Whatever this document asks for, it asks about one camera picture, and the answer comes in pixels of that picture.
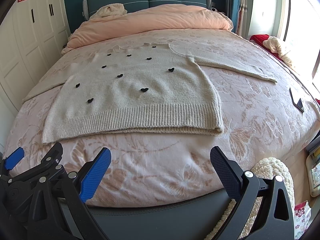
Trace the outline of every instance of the white fluffy fabric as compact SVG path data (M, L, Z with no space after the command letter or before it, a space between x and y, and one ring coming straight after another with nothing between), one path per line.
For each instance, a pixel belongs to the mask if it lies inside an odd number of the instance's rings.
M112 3L106 6L102 6L94 15L90 17L89 20L95 18L107 17L110 15L123 15L126 14L127 10L124 9L124 5L122 3Z
M282 59L289 67L294 68L293 52L291 47L281 39L270 36L266 41L263 41L263 46L270 49L272 53L278 53L279 58Z
M292 208L292 213L294 213L293 180L289 172L289 169L287 168L287 166L285 166L283 162L276 159L275 157L264 158L261 161L257 162L251 171L257 177L264 178L264 179L273 179L274 176L280 175L283 178L284 184L287 188L290 204ZM247 220L247 223L245 224L244 229L242 230L238 239L245 237L250 233L254 220L257 217L261 200L262 200L262 197L258 197L256 199L253 205L251 214ZM218 230L221 228L223 223L226 221L226 219L230 215L235 204L236 204L236 201L232 199L228 205L228 208L226 209L223 216L221 217L221 220L217 223L213 231L210 234L208 234L204 240L211 240L214 237L214 235L218 232Z

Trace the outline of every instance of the pink blanket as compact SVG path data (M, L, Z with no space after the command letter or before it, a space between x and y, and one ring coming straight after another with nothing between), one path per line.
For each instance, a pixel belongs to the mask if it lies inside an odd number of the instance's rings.
M224 15L203 7L164 4L134 13L95 18L84 22L73 33L62 54L99 41L131 34L188 28L232 30L233 25Z

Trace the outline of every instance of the black door handle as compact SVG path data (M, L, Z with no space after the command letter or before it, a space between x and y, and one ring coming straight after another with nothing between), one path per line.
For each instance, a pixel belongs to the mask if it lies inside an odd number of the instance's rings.
M32 21L35 23L35 18L33 17L33 9L31 9Z

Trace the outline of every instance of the sweater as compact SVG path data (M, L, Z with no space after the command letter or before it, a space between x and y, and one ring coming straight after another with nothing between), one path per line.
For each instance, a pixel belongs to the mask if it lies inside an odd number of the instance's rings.
M49 110L42 142L97 133L222 132L220 97L197 63L221 66L178 54L169 44L108 50L66 81Z

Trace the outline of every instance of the leaf pattern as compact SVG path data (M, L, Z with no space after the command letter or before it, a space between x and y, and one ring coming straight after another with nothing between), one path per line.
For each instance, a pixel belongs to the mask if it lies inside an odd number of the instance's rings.
M116 45L171 43L179 52L188 48L238 58L274 73L278 83L258 80L231 70L201 67L222 101L224 132L216 136L193 134L96 134L62 140L61 164L79 171L102 147L111 150L112 161L95 195L87 205L143 207L175 203L222 188L211 165L210 150L219 146L226 156L250 170L257 160L296 154L320 129L320 115L308 94L264 51L232 33L221 30L156 30L98 42L64 55L40 80L83 66L96 53ZM11 171L15 176L40 163L53 144L41 143L48 111L62 86L28 100L21 107L6 142L4 156L23 147L25 157ZM301 94L305 112L292 104L289 87Z

